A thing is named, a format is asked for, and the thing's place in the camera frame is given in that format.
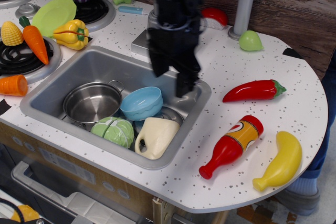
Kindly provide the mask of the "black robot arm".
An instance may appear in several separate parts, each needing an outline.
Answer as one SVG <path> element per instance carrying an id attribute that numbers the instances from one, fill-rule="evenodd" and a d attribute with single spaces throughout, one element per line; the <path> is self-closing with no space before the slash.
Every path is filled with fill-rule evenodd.
<path id="1" fill-rule="evenodd" d="M 159 77 L 170 67 L 178 71 L 175 95 L 191 92 L 201 67 L 195 57 L 201 24 L 202 0 L 154 0 L 147 28 L 149 56 L 154 74 Z"/>

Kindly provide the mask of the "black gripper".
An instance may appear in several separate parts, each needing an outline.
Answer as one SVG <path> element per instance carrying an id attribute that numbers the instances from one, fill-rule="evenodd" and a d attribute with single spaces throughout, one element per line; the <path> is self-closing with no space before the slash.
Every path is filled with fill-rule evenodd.
<path id="1" fill-rule="evenodd" d="M 181 98 L 193 91 L 201 68 L 195 57 L 200 21 L 193 20 L 178 29 L 149 29 L 149 54 L 156 77 L 165 74 L 169 67 L 177 71 L 176 96 Z"/>

